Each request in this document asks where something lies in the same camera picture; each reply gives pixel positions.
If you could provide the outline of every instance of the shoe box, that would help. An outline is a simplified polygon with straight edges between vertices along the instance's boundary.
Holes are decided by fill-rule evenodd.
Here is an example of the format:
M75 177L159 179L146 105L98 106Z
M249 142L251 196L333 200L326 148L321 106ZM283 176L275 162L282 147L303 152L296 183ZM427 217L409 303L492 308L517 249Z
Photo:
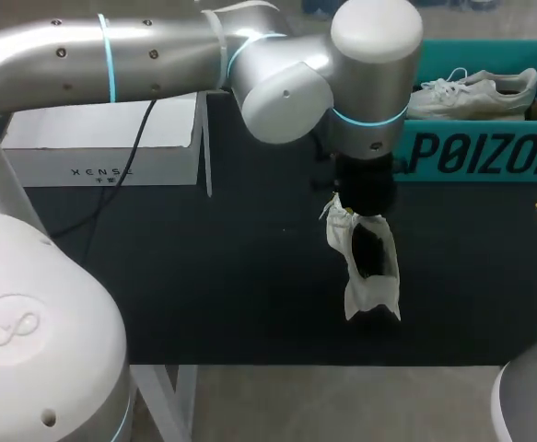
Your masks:
M537 41L425 41L416 84L447 78L455 67L537 70ZM537 182L537 99L533 108L526 121L406 121L395 150L405 173L397 180Z

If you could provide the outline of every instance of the white robotic arm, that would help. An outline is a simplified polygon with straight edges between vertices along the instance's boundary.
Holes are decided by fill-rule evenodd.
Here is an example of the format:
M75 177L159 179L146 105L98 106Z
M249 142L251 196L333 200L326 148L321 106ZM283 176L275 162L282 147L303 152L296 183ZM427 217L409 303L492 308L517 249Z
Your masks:
M258 139L293 141L331 110L338 158L391 175L421 40L407 0L349 0L307 37L261 1L54 19L0 30L0 114L229 87ZM0 148L0 442L127 441L126 358L110 295L52 243Z

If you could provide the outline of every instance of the black table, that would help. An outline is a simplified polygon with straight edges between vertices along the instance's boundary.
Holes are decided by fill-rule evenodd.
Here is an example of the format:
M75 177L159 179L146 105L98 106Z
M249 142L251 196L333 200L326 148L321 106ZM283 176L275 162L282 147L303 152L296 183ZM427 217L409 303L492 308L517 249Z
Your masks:
M345 262L318 219L330 195L309 186L329 168L310 139L255 141L229 96L209 99L209 118L212 198L123 188L59 241L118 303L131 363L498 365L537 341L537 184L403 183L388 217L403 321L348 322ZM28 192L56 230L102 189Z

